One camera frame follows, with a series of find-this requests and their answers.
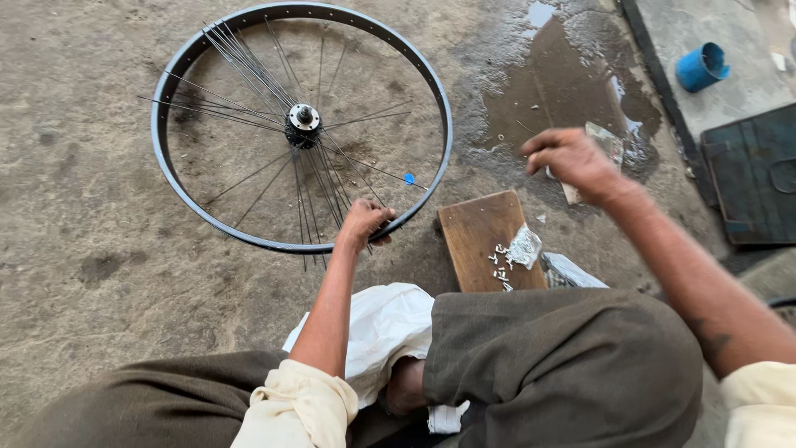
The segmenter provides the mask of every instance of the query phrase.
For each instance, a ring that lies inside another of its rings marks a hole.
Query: bicycle wheel
[[[339,6],[253,6],[191,37],[152,99],[155,155],[191,210],[224,234],[329,253],[360,196],[426,203],[451,153],[442,84],[408,41]]]

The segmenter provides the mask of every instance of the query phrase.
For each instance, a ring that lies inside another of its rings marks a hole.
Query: water puddle
[[[623,171],[646,180],[657,166],[649,136],[661,125],[660,112],[641,91],[627,67],[609,67],[572,48],[555,7],[529,7],[533,32],[525,66],[506,71],[503,95],[485,93],[489,128],[481,147],[513,156],[530,137],[547,128],[584,126],[591,121],[625,140]]]
[[[531,3],[528,6],[528,15],[525,16],[525,20],[531,24],[532,29],[527,29],[523,32],[523,35],[528,37],[536,36],[539,29],[552,18],[554,12],[556,12],[555,6],[545,5],[540,2]]]

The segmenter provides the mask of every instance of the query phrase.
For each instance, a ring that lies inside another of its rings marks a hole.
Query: forearm
[[[351,289],[358,257],[353,245],[335,245],[318,298],[288,359],[345,377]]]
[[[796,364],[794,331],[672,222],[638,184],[624,180],[603,204],[660,281],[669,304],[720,378],[759,361]]]

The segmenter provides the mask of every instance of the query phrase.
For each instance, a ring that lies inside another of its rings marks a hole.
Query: foil wrapper
[[[517,235],[511,241],[509,252],[505,256],[513,262],[520,263],[531,269],[533,262],[537,260],[541,251],[542,240],[528,228],[527,222],[523,222],[522,227],[517,231]]]

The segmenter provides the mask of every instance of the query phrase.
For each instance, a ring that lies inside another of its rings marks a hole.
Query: tattoo
[[[696,340],[699,341],[700,347],[702,347],[702,355],[704,356],[705,360],[710,361],[714,360],[719,353],[729,344],[730,340],[732,340],[732,336],[727,333],[716,333],[716,334],[707,334],[703,327],[704,327],[705,319],[686,319],[685,324],[691,328],[691,331],[696,336]]]

